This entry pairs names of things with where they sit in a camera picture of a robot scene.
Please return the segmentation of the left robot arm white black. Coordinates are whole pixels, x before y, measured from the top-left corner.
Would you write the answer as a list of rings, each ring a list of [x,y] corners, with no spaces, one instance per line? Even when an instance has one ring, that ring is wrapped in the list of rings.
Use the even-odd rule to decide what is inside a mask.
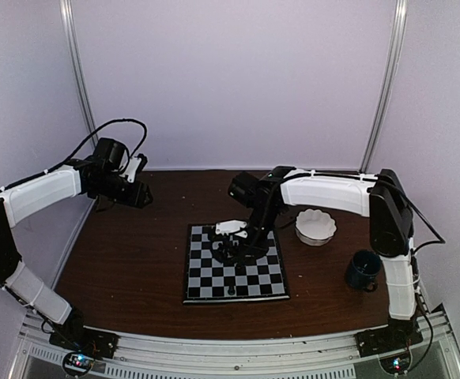
[[[153,197],[137,175],[147,162],[137,149],[101,137],[84,159],[70,153],[53,167],[0,187],[0,288],[35,310],[75,351],[84,350],[91,342],[82,313],[26,266],[12,229],[37,212],[79,195],[144,208]]]

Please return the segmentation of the black grey chessboard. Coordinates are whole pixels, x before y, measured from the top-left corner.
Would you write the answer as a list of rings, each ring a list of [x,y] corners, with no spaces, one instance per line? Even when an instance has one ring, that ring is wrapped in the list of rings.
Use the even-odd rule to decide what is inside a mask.
[[[275,231],[268,234],[269,250],[254,264],[223,266],[209,249],[210,224],[187,227],[183,304],[263,302],[290,298],[286,270]],[[235,278],[236,293],[228,295],[225,277]]]

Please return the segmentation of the black chess king piece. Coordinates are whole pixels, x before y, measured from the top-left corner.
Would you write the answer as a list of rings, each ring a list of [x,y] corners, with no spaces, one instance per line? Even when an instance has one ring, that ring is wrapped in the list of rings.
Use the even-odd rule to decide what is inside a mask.
[[[233,296],[236,293],[235,289],[235,278],[228,276],[224,278],[225,285],[228,287],[228,295]]]

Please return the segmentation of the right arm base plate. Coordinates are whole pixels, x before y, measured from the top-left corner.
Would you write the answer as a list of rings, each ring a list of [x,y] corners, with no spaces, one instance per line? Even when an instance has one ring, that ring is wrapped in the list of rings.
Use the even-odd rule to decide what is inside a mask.
[[[407,329],[391,325],[358,332],[355,339],[361,358],[404,350],[424,340],[422,333],[415,328]]]

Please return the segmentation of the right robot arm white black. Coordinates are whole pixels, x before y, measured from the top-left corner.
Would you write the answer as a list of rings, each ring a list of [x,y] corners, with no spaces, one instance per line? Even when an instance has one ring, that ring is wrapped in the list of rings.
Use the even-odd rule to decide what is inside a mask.
[[[228,194],[251,210],[247,221],[217,225],[219,235],[240,237],[239,245],[231,251],[238,258],[258,253],[277,215],[288,206],[315,206],[367,217],[371,248],[384,265],[389,295],[388,326],[382,340],[396,349],[412,336],[417,311],[415,255],[419,250],[413,244],[413,218],[426,218],[405,195],[394,171],[344,174],[277,166],[262,178],[239,173]]]

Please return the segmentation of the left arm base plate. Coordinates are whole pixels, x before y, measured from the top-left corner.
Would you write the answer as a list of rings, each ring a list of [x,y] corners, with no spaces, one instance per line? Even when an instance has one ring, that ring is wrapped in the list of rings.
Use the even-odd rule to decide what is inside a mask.
[[[68,329],[56,330],[49,337],[51,345],[78,351],[97,359],[113,358],[118,341],[117,334],[90,328],[82,328],[75,332]]]

